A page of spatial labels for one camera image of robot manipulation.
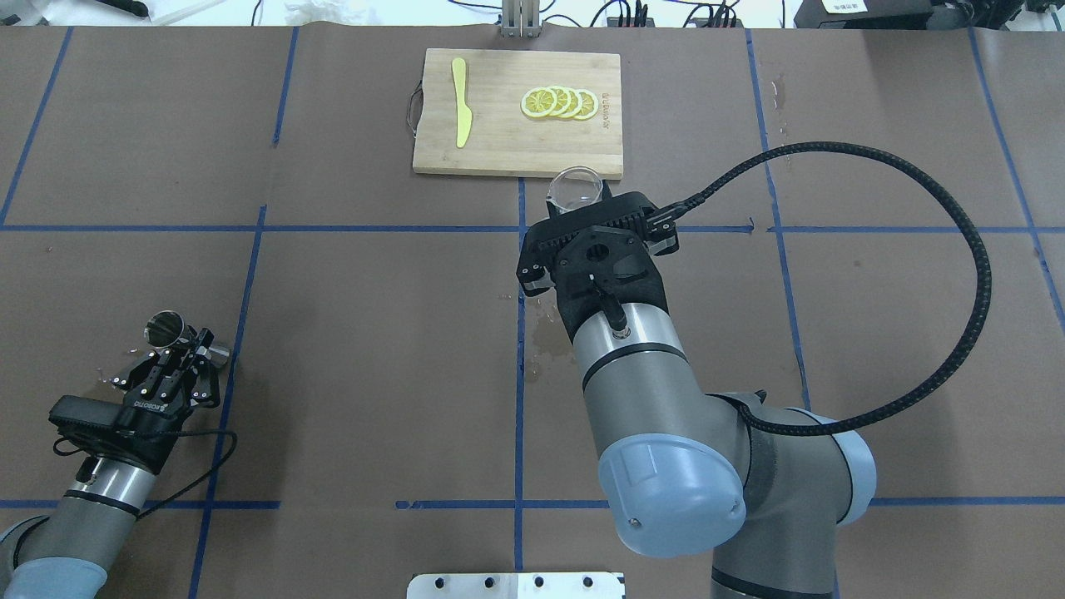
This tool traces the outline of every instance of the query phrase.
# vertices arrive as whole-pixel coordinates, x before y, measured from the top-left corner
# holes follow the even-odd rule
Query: braided black cable
[[[725,187],[725,184],[747,171],[750,171],[751,168],[774,158],[806,151],[848,153],[851,156],[868,158],[870,160],[887,164],[888,166],[892,166],[904,173],[911,179],[917,181],[917,183],[932,194],[932,197],[934,197],[936,201],[939,203],[939,206],[947,211],[947,214],[949,214],[951,220],[954,221],[954,224],[957,225],[958,230],[962,232],[962,237],[965,238],[965,242],[969,245],[969,249],[972,253],[972,259],[977,266],[977,293],[976,301],[972,305],[972,312],[969,314],[969,321],[965,325],[965,330],[962,333],[962,337],[957,340],[954,349],[951,350],[950,354],[947,356],[947,359],[939,365],[939,368],[937,368],[931,376],[925,378],[917,387],[914,387],[908,393],[876,409],[831,424],[802,426],[761,420],[754,416],[746,404],[740,402],[730,402],[737,410],[739,410],[740,417],[749,426],[759,431],[765,431],[766,433],[794,437],[835,435],[837,433],[853,431],[862,426],[868,426],[874,422],[880,422],[881,420],[890,418],[929,396],[933,391],[938,389],[939,386],[946,383],[947,379],[957,371],[965,359],[969,356],[969,353],[977,343],[977,339],[980,338],[980,333],[983,330],[984,321],[987,319],[987,311],[990,308],[992,300],[990,260],[987,258],[987,249],[984,247],[984,242],[980,238],[980,232],[977,230],[976,225],[972,224],[972,221],[969,220],[969,216],[965,213],[962,207],[958,206],[957,201],[951,197],[950,193],[948,193],[947,190],[944,189],[944,187],[930,175],[892,153],[875,148],[842,142],[804,142],[800,144],[781,146],[769,151],[764,151],[758,156],[740,163],[732,171],[728,171],[716,181],[710,183],[710,185],[705,190],[688,197],[687,199],[667,207],[666,210],[672,209],[673,214],[675,215],[684,214],[685,212],[706,201],[708,197],[720,191],[721,188]]]

